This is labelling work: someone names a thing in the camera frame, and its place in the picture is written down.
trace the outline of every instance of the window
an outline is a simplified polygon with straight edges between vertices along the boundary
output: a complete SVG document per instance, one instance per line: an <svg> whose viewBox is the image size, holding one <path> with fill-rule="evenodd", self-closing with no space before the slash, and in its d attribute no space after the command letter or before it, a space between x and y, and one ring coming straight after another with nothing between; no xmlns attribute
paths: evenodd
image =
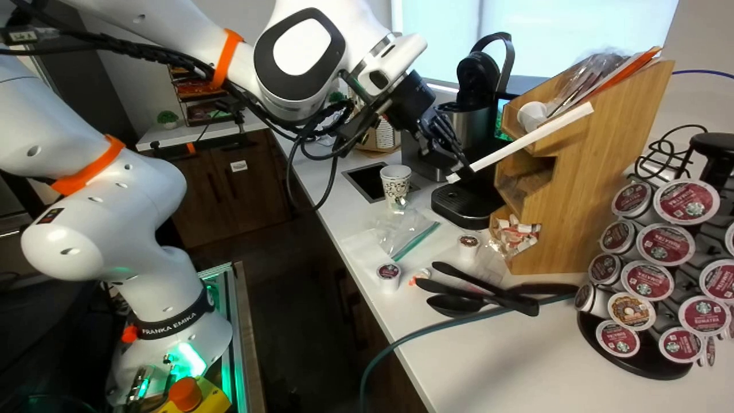
<svg viewBox="0 0 734 413"><path fill-rule="evenodd" d="M428 42L415 69L456 83L456 64L474 42L510 31L511 76L551 78L595 50L638 52L662 46L678 0L392 0L397 31ZM501 67L502 42L488 52Z"/></svg>

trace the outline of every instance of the glass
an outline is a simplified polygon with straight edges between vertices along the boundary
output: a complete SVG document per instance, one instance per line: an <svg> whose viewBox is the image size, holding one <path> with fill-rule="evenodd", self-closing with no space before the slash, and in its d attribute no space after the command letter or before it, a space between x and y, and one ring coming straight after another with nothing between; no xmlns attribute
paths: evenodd
<svg viewBox="0 0 734 413"><path fill-rule="evenodd" d="M381 182L383 182L387 210L389 214L407 214L409 187L410 187L410 168L385 165L385 168L381 168Z"/></svg>

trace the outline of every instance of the green light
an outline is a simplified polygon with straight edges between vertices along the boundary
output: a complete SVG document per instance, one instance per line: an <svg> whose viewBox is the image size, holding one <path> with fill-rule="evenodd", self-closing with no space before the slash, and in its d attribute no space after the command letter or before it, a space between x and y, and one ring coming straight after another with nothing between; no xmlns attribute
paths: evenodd
<svg viewBox="0 0 734 413"><path fill-rule="evenodd" d="M152 387L152 378L147 377L138 387L138 400L145 400L150 387Z"/></svg>
<svg viewBox="0 0 734 413"><path fill-rule="evenodd" d="M201 377L207 372L204 358L189 343L182 341L167 354L167 361L172 364L169 377L175 381L183 377Z"/></svg>

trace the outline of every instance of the kitchen counter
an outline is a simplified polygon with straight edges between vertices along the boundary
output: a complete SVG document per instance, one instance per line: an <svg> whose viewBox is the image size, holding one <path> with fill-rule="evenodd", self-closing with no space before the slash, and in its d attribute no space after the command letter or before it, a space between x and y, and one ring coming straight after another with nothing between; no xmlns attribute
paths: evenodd
<svg viewBox="0 0 734 413"><path fill-rule="evenodd" d="M379 254L373 226L385 205L370 205L341 173L379 160L399 162L399 152L389 155L353 152L340 160L336 187L318 218L385 338L394 341L412 331L440 324L444 317L425 303L427 291L407 282L385 294L360 263L365 254ZM329 162L298 158L297 174L311 201L322 199L329 184ZM438 221L440 226L401 260L407 273L451 257L455 241L462 233L485 236L436 215L428 209L431 187L415 190L410 209ZM522 278L508 278L502 284L513 282L522 282ZM508 311L431 332L399 346L397 356L425 407L438 413L732 411L734 341L730 338L719 341L715 366L693 366L677 381L651 381L602 358L581 335L571 303L544 306L540 317Z"/></svg>

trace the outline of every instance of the cabinet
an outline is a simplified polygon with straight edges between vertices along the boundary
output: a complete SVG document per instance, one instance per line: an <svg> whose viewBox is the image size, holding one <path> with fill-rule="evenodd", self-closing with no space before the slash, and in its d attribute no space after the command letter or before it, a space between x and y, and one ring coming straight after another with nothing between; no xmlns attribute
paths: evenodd
<svg viewBox="0 0 734 413"><path fill-rule="evenodd" d="M264 230L294 215L285 158L270 130L215 137L196 155L169 158L189 190L172 223L186 247Z"/></svg>
<svg viewBox="0 0 734 413"><path fill-rule="evenodd" d="M357 350L357 366L365 372L370 361L387 346L387 339L370 311L360 290L350 279L347 268L336 268L337 295L341 317L350 331L350 341ZM409 374L394 354L381 361L371 369L366 384L370 411L394 411L394 413L425 413L425 403L415 393Z"/></svg>

